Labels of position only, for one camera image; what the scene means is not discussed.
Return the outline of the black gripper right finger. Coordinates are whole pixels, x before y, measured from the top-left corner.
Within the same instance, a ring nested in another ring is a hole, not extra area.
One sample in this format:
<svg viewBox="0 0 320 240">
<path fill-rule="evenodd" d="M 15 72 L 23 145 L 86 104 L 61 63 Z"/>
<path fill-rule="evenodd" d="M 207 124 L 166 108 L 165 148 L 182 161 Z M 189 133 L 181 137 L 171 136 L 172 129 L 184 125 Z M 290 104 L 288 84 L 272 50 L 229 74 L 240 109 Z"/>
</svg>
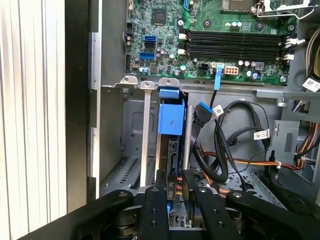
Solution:
<svg viewBox="0 0 320 240">
<path fill-rule="evenodd" d="M 239 240 L 241 235 L 227 208 L 258 221 L 268 240 L 318 240 L 320 225 L 311 218 L 290 212 L 245 191 L 230 191 L 225 198 L 210 188 L 198 186 L 192 170 L 183 171 L 183 192 L 192 194 L 200 209 L 210 240 Z"/>
</svg>

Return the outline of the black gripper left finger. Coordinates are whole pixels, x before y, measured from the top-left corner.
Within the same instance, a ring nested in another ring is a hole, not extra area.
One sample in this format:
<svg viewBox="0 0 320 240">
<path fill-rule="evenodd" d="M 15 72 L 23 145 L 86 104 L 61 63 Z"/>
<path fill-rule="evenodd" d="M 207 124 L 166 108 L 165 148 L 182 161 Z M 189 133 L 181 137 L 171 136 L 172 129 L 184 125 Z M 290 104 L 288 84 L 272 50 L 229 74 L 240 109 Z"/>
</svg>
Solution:
<svg viewBox="0 0 320 240">
<path fill-rule="evenodd" d="M 54 220 L 22 236 L 23 240 L 100 240 L 114 239 L 112 228 L 120 213 L 133 207 L 134 200 L 142 200 L 138 209 L 139 240 L 168 239 L 167 196 L 164 188 L 165 171 L 158 170 L 156 184 L 141 187 L 141 192 L 133 195 L 124 189 L 114 190 L 67 215 Z"/>
</svg>

